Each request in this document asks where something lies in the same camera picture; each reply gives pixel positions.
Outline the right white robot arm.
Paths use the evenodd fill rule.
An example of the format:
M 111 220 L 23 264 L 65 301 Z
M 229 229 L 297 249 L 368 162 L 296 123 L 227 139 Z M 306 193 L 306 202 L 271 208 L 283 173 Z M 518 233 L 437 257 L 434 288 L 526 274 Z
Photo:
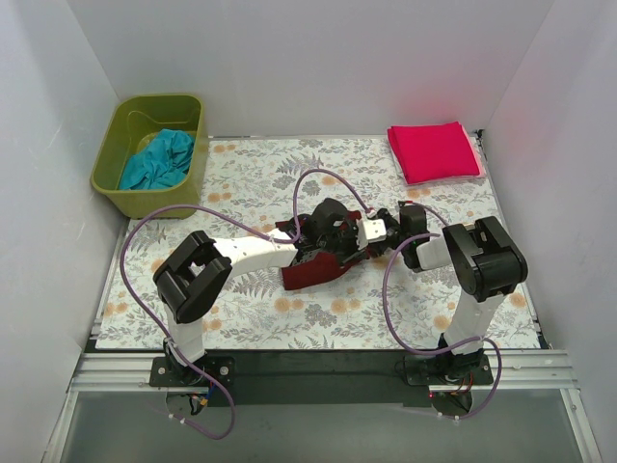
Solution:
M 420 350 L 402 339 L 407 354 L 402 368 L 407 381 L 471 385 L 495 383 L 484 352 L 488 328 L 496 309 L 523 283 L 528 266 L 523 253 L 495 216 L 471 224 L 442 220 L 438 233 L 428 231 L 433 208 L 411 201 L 398 205 L 392 216 L 386 209 L 369 211 L 359 222 L 360 249 L 379 254 L 390 249 L 416 273 L 450 266 L 461 289 L 454 315 L 433 350 Z

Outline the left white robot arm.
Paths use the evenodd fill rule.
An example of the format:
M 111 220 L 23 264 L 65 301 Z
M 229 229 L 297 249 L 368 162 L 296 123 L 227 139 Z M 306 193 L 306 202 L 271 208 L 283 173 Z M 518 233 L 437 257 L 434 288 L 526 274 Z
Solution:
M 225 284 L 236 277 L 269 268 L 282 271 L 286 290 L 329 283 L 366 258 L 359 247 L 362 215 L 328 198 L 311 214 L 279 222 L 267 238 L 214 239 L 194 231 L 156 270 L 153 281 L 164 304 L 171 338 L 166 356 L 180 367 L 205 355 L 201 320 Z

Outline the dark red t shirt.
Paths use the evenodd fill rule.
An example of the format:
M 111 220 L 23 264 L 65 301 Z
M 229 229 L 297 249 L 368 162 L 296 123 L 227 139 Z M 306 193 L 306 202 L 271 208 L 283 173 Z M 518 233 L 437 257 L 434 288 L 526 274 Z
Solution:
M 349 219 L 359 219 L 358 211 L 347 213 Z M 285 290 L 297 290 L 310 286 L 329 283 L 344 275 L 357 263 L 337 263 L 332 255 L 321 252 L 317 248 L 318 237 L 331 227 L 319 230 L 319 221 L 309 214 L 300 214 L 300 238 L 294 243 L 297 254 L 292 262 L 281 270 L 282 283 Z

